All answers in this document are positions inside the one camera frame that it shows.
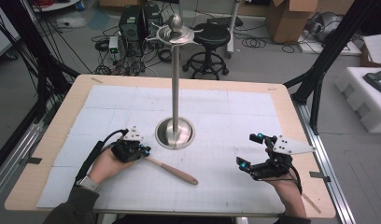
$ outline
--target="wooden stick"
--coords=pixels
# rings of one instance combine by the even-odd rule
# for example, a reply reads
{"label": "wooden stick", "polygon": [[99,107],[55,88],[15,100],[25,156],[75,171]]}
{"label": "wooden stick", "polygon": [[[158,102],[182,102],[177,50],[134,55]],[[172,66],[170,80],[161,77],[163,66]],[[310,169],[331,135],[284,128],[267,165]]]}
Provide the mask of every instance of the wooden stick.
{"label": "wooden stick", "polygon": [[173,175],[176,175],[177,177],[181,178],[182,180],[185,180],[186,182],[188,182],[192,185],[198,185],[199,184],[199,181],[196,178],[194,178],[193,176],[188,175],[187,173],[182,172],[182,171],[180,171],[180,170],[178,170],[172,166],[169,166],[166,163],[163,163],[161,161],[153,159],[150,156],[143,157],[143,158],[147,161],[151,161],[151,162],[157,164],[158,166],[162,167],[164,170],[170,172]]}

